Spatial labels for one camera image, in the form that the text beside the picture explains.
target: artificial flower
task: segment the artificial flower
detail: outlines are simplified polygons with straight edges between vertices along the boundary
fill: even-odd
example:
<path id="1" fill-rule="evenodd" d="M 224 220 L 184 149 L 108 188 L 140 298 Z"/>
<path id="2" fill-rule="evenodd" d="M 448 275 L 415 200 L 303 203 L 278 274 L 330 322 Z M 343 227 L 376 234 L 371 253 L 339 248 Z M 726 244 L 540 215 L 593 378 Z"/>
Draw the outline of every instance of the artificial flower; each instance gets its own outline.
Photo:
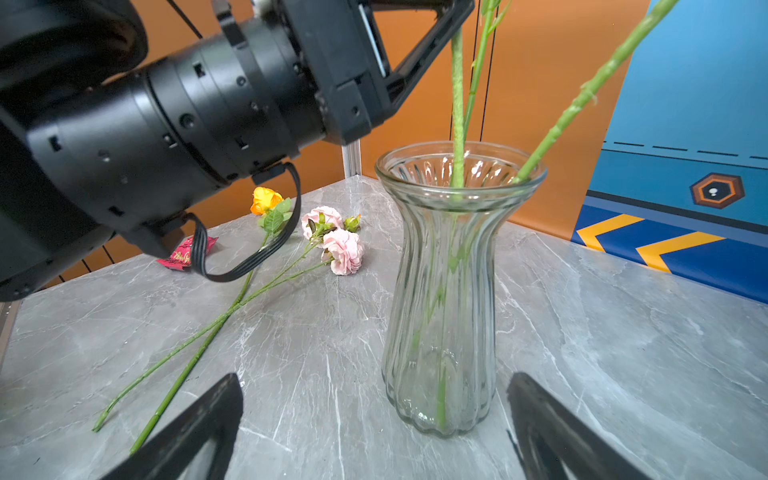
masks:
<path id="1" fill-rule="evenodd" d="M 264 215 L 268 210 L 277 207 L 283 201 L 283 196 L 275 190 L 265 187 L 256 187 L 253 191 L 253 205 L 250 212 L 254 215 Z"/>
<path id="2" fill-rule="evenodd" d="M 317 226 L 326 226 L 327 228 L 324 230 L 341 229 L 344 225 L 344 219 L 337 209 L 333 207 L 313 208 L 307 215 L 301 217 L 301 228 L 304 231 L 304 238 L 307 240 L 312 238 L 315 233 L 310 227 L 310 220 Z"/>
<path id="3" fill-rule="evenodd" d="M 334 230 L 323 237 L 323 248 L 333 260 L 331 271 L 336 275 L 351 275 L 362 265 L 363 247 L 360 236 L 346 230 Z"/>

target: glass vase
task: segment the glass vase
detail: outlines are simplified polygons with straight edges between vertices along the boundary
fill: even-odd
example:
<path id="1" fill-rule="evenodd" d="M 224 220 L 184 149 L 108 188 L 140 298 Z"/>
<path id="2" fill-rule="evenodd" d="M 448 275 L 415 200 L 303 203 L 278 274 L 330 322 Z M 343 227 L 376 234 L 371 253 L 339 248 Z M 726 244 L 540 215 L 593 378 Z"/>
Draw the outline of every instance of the glass vase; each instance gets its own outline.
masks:
<path id="1" fill-rule="evenodd" d="M 451 188 L 453 143 L 416 144 L 376 162 L 404 240 L 382 374 L 400 417 L 422 432 L 467 432 L 495 393 L 494 245 L 546 176 L 513 185 L 527 154 L 467 142 L 465 188 Z"/>

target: yellow rose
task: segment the yellow rose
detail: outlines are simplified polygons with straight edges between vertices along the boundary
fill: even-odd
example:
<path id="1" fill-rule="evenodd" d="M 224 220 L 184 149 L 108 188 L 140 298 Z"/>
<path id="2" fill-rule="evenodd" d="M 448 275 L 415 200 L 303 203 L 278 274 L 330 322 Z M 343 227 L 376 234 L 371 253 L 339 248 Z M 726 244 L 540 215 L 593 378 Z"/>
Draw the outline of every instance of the yellow rose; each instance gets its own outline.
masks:
<path id="1" fill-rule="evenodd" d="M 253 205 L 250 211 L 254 215 L 264 215 L 267 210 L 272 210 L 282 201 L 283 197 L 275 190 L 256 187 L 256 190 L 253 191 Z"/>

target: red packet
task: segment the red packet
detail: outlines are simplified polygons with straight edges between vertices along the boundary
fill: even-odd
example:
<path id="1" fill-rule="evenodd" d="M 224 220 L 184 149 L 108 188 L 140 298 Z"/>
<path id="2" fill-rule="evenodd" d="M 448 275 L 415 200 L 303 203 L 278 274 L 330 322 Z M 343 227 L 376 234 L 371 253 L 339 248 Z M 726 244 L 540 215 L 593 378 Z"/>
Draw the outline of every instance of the red packet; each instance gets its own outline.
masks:
<path id="1" fill-rule="evenodd" d="M 193 237 L 189 237 L 184 242 L 182 242 L 181 245 L 179 245 L 179 247 L 174 250 L 169 259 L 158 260 L 157 262 L 166 268 L 170 268 L 171 270 L 184 270 L 184 267 L 190 266 L 192 264 L 192 259 L 190 258 L 190 251 L 192 250 L 192 239 Z M 205 253 L 210 252 L 210 248 L 214 245 L 214 243 L 216 243 L 216 240 L 219 240 L 219 237 L 208 239 L 208 248 L 205 250 Z"/>

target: yellow chevron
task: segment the yellow chevron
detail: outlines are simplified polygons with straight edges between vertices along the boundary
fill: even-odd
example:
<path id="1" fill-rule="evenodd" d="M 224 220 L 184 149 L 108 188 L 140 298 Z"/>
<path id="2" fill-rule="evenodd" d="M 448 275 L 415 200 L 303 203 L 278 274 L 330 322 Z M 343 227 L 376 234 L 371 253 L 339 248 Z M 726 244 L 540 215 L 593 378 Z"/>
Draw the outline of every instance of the yellow chevron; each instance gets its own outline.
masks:
<path id="1" fill-rule="evenodd" d="M 669 240 L 652 243 L 645 247 L 639 247 L 637 248 L 637 252 L 648 266 L 652 266 L 663 272 L 672 273 L 667 264 L 661 259 L 662 255 L 665 253 L 677 252 L 678 250 L 698 247 L 699 245 L 706 245 L 707 243 L 717 242 L 722 239 L 723 237 L 718 237 L 717 235 L 693 232 L 688 235 L 683 235 L 682 237 L 670 238 Z"/>
<path id="2" fill-rule="evenodd" d="M 578 236 L 581 237 L 581 241 L 584 242 L 584 245 L 587 247 L 605 252 L 603 246 L 598 242 L 598 235 L 624 228 L 627 225 L 641 222 L 642 220 L 642 218 L 632 217 L 631 215 L 619 215 L 600 223 L 596 223 L 595 225 L 584 227 L 581 230 L 576 230 L 576 233 L 578 233 Z"/>

